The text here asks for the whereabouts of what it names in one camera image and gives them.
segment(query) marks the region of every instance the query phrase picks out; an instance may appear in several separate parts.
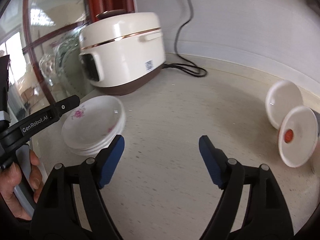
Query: rice cooker handle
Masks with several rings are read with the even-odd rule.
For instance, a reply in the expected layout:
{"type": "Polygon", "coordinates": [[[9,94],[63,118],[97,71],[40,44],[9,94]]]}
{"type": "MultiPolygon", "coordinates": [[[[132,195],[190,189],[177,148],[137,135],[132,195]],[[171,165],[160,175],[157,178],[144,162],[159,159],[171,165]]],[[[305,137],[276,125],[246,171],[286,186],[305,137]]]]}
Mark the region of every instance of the rice cooker handle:
{"type": "Polygon", "coordinates": [[[157,38],[161,38],[162,36],[163,36],[162,32],[146,34],[146,35],[140,36],[140,41],[151,41],[157,38]]]}

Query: hand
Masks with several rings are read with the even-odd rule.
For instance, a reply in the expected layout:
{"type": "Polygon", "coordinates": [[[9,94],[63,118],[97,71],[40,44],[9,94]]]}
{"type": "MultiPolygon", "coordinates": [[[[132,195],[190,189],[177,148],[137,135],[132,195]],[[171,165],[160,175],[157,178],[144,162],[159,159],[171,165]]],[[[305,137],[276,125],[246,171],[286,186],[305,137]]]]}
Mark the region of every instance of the hand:
{"type": "MultiPolygon", "coordinates": [[[[40,164],[39,158],[30,150],[30,162],[31,162],[31,173],[30,173],[30,184],[35,189],[34,200],[37,203],[40,193],[43,188],[42,174],[37,167],[40,164]]],[[[12,214],[16,218],[21,218],[25,220],[31,220],[31,217],[26,213],[24,208],[21,206],[20,202],[13,193],[15,186],[19,185],[21,182],[22,173],[19,166],[12,163],[10,168],[4,170],[0,173],[0,193],[10,208],[12,214]]]]}

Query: blue gripper pad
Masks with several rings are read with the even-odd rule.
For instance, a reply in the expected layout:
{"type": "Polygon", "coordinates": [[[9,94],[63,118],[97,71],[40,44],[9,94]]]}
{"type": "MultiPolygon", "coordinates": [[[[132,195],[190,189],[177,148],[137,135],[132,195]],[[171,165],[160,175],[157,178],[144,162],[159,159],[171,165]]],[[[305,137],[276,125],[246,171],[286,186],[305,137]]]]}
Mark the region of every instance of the blue gripper pad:
{"type": "Polygon", "coordinates": [[[204,164],[208,169],[212,182],[215,185],[217,185],[220,189],[222,189],[224,182],[221,177],[222,175],[221,168],[225,170],[225,167],[223,164],[224,164],[224,161],[227,160],[227,157],[221,150],[216,149],[213,146],[213,144],[211,143],[211,141],[206,135],[201,136],[199,139],[199,151],[204,160],[204,164]],[[217,160],[216,159],[217,157],[222,157],[222,162],[220,160],[217,160]]]}
{"type": "Polygon", "coordinates": [[[117,135],[108,148],[102,149],[96,161],[100,169],[100,179],[98,180],[98,187],[102,189],[105,185],[109,184],[111,178],[116,170],[121,155],[124,151],[124,138],[117,135]]]}

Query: white bowl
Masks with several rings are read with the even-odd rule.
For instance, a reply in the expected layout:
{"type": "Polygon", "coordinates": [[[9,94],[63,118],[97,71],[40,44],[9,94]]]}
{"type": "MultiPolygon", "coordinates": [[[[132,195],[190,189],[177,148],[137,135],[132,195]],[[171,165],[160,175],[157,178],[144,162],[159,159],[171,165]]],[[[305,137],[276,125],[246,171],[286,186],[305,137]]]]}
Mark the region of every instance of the white bowl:
{"type": "Polygon", "coordinates": [[[269,89],[265,104],[268,119],[278,130],[289,111],[303,105],[303,99],[299,88],[294,83],[282,80],[269,89]]]}
{"type": "Polygon", "coordinates": [[[79,149],[72,149],[69,147],[69,150],[77,155],[81,156],[89,156],[89,155],[95,155],[98,154],[102,149],[109,147],[110,143],[114,139],[114,137],[117,134],[121,134],[123,132],[124,126],[125,126],[125,118],[123,119],[123,122],[119,122],[118,129],[114,130],[114,136],[108,140],[105,140],[102,142],[99,146],[93,148],[93,149],[88,149],[88,150],[79,150],[79,149]]]}
{"type": "Polygon", "coordinates": [[[119,99],[95,97],[72,111],[63,124],[62,137],[71,149],[95,149],[112,141],[118,132],[116,129],[119,130],[119,125],[123,128],[124,124],[125,111],[119,99]]]}
{"type": "Polygon", "coordinates": [[[318,122],[313,111],[306,106],[293,108],[284,118],[279,130],[279,153],[286,165],[297,168],[305,164],[318,142],[318,122]],[[285,142],[285,134],[292,130],[291,142],[285,142]]]}

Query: power cord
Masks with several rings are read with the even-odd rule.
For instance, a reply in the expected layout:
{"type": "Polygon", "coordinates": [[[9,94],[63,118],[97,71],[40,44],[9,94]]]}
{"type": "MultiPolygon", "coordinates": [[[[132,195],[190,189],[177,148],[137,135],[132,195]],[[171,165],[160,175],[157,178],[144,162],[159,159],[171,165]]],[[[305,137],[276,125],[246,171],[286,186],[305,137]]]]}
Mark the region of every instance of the power cord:
{"type": "Polygon", "coordinates": [[[177,55],[179,58],[185,60],[186,62],[189,62],[190,64],[185,64],[185,63],[170,63],[170,64],[163,64],[162,68],[177,68],[180,69],[182,71],[184,71],[185,73],[194,76],[194,77],[205,77],[208,72],[204,69],[201,68],[199,66],[197,66],[194,62],[184,58],[183,56],[181,56],[178,53],[178,48],[177,48],[177,44],[179,41],[179,36],[180,36],[180,32],[182,30],[182,28],[187,25],[189,22],[191,22],[191,20],[194,17],[194,10],[193,10],[193,6],[192,6],[192,2],[191,0],[188,0],[188,5],[189,5],[189,9],[190,9],[190,18],[188,21],[186,21],[183,25],[181,25],[178,29],[175,41],[174,41],[174,52],[175,55],[177,55]]]}

